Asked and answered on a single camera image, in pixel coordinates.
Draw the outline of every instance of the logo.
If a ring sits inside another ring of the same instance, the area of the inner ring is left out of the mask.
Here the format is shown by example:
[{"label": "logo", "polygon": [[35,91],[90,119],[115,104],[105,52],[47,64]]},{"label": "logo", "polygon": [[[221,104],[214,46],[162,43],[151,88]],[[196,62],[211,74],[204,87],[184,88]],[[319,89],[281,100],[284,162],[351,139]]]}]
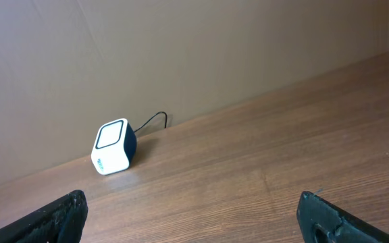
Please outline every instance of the logo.
[{"label": "logo", "polygon": [[100,167],[100,169],[101,169],[101,171],[103,171],[105,168],[103,167],[103,164],[102,164],[102,162],[101,162],[101,159],[99,159],[98,161],[97,161],[97,164],[99,164],[99,167]]}]

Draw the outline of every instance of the wire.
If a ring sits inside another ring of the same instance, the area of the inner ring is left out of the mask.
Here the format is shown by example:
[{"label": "wire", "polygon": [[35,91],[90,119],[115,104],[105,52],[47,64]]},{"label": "wire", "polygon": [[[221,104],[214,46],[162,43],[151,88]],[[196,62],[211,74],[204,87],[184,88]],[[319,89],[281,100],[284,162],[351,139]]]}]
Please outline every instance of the wire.
[{"label": "wire", "polygon": [[165,115],[165,129],[166,129],[166,126],[167,126],[167,114],[164,111],[159,111],[155,115],[153,115],[151,118],[149,118],[149,120],[147,122],[145,122],[145,124],[143,124],[140,128],[136,129],[134,132],[139,131],[141,128],[143,128],[145,125],[147,125],[149,123],[149,121],[151,121],[156,115],[159,115],[159,114],[164,114]]}]

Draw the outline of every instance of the white and blue device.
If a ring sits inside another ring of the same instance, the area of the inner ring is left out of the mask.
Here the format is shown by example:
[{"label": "white and blue device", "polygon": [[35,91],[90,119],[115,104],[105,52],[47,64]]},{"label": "white and blue device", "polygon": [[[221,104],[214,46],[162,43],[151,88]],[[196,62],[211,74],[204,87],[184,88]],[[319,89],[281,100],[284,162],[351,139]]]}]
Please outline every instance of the white and blue device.
[{"label": "white and blue device", "polygon": [[117,119],[101,126],[91,153],[95,169],[109,175],[127,169],[136,152],[136,135],[127,119]]}]

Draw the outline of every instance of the brown wooden floor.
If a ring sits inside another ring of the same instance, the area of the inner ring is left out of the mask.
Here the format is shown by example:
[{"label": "brown wooden floor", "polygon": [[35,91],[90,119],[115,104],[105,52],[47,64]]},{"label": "brown wooden floor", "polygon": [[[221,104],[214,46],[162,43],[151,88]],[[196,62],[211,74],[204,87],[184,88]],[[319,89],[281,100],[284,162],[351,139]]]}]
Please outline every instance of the brown wooden floor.
[{"label": "brown wooden floor", "polygon": [[389,54],[144,136],[127,171],[84,157],[2,185],[0,227],[81,189],[83,242],[302,242],[320,188],[389,233]]}]

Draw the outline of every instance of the wall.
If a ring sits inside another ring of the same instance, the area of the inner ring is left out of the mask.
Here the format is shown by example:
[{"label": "wall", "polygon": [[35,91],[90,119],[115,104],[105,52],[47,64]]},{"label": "wall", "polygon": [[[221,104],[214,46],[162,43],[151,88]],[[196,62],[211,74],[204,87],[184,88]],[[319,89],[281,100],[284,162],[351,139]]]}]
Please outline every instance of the wall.
[{"label": "wall", "polygon": [[388,50],[389,1],[0,0],[0,183]]}]

